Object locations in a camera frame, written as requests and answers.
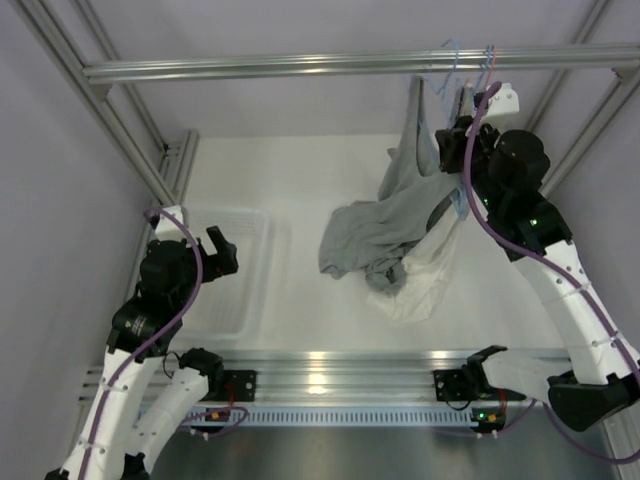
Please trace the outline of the light blue wire hanger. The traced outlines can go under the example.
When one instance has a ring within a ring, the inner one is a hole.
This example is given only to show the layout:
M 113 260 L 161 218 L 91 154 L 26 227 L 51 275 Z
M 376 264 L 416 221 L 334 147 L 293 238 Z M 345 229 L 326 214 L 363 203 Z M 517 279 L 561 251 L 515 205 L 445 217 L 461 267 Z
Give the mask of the light blue wire hanger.
M 456 77 L 456 70 L 459 62 L 460 47 L 459 42 L 454 38 L 448 38 L 441 48 L 451 47 L 454 50 L 454 60 L 452 66 L 445 73 L 444 79 L 440 86 L 433 86 L 430 81 L 430 88 L 432 92 L 437 96 L 440 102 L 441 109 L 445 114 L 447 120 L 447 127 L 450 128 L 454 124 L 454 98 L 457 89 L 462 86 L 460 80 Z M 458 181 L 456 188 L 450 195 L 452 206 L 456 212 L 457 217 L 460 220 L 465 220 L 469 213 L 468 198 L 464 190 L 464 186 L 461 180 Z

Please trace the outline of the grey tank top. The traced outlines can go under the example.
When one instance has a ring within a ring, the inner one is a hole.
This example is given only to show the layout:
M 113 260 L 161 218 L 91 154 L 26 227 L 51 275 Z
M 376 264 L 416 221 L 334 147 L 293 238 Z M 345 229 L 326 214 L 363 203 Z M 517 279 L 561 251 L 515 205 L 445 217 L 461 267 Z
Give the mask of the grey tank top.
M 374 201 L 333 211 L 323 234 L 319 272 L 335 280 L 362 272 L 377 293 L 397 294 L 406 283 L 402 260 L 435 227 L 452 204 L 460 176 L 439 168 L 439 152 L 425 112 L 424 78 L 411 78 L 401 138 Z

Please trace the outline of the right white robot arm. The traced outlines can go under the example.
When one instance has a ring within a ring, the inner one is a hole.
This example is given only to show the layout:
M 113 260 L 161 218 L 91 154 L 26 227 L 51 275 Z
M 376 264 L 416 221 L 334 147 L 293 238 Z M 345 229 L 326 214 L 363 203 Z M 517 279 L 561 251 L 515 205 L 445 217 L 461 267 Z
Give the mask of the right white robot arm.
M 568 359 L 556 363 L 489 346 L 460 368 L 464 396 L 515 393 L 583 432 L 638 404 L 639 353 L 596 293 L 564 217 L 541 192 L 550 167 L 542 141 L 527 130 L 498 127 L 508 93 L 494 82 L 476 97 L 474 115 L 436 132 L 440 167 L 461 174 L 471 214 L 533 289 Z

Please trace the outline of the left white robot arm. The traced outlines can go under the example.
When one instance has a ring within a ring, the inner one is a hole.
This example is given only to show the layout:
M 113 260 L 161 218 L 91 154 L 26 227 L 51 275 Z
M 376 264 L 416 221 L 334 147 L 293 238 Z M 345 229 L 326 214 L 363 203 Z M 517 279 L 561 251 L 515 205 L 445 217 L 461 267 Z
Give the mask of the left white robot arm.
M 187 239 L 147 245 L 135 293 L 112 319 L 101 382 L 85 425 L 69 457 L 47 478 L 147 479 L 189 411 L 224 392 L 222 358 L 192 348 L 180 356 L 162 394 L 147 411 L 140 410 L 196 289 L 238 270 L 236 246 L 216 226 L 206 232 L 213 255 L 191 248 Z

